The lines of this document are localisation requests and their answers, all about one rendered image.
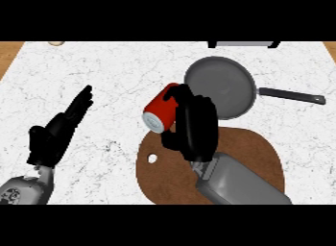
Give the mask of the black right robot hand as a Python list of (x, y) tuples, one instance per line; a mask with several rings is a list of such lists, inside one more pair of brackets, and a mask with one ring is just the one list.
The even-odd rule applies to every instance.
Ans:
[(209, 162), (218, 146), (217, 107), (186, 84), (168, 89), (164, 99), (170, 98), (177, 102), (175, 132), (162, 132), (164, 147), (178, 151), (187, 161)]

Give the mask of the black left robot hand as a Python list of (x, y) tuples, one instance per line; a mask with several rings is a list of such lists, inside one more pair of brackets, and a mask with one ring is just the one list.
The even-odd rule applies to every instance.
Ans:
[(93, 87), (86, 86), (66, 111), (55, 116), (47, 126), (31, 127), (28, 164), (56, 167), (92, 105)]

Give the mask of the red can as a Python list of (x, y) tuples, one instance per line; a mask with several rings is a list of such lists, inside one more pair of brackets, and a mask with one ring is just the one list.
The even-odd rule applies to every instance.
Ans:
[(165, 100), (165, 94), (174, 86), (178, 86), (178, 83), (170, 83), (167, 85), (146, 106), (142, 114), (145, 124), (156, 134), (167, 131), (175, 121), (175, 108), (178, 104), (174, 98)]

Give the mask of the grey frying pan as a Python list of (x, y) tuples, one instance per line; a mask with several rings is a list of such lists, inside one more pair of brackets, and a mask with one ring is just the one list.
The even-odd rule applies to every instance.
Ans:
[(326, 104), (323, 95), (258, 87), (246, 68), (224, 57), (199, 59), (186, 71), (184, 84), (196, 95), (211, 98), (218, 118), (223, 120), (237, 118), (248, 113), (258, 95)]

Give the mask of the brown wooden cutting board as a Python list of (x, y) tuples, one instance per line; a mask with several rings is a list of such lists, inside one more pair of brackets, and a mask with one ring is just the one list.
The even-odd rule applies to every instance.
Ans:
[[(285, 191), (280, 156), (262, 135), (248, 129), (221, 127), (218, 151), (227, 153)], [(155, 204), (211, 205), (211, 201), (196, 189), (198, 175), (190, 162), (177, 151), (164, 147), (161, 135), (153, 132), (140, 143), (136, 177), (140, 189)]]

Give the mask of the grey appliance with black legs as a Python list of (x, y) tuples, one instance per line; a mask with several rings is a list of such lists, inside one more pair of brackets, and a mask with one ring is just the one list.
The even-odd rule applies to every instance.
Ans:
[(268, 48), (277, 48), (280, 41), (209, 41), (208, 48), (217, 48), (218, 46), (265, 46)]

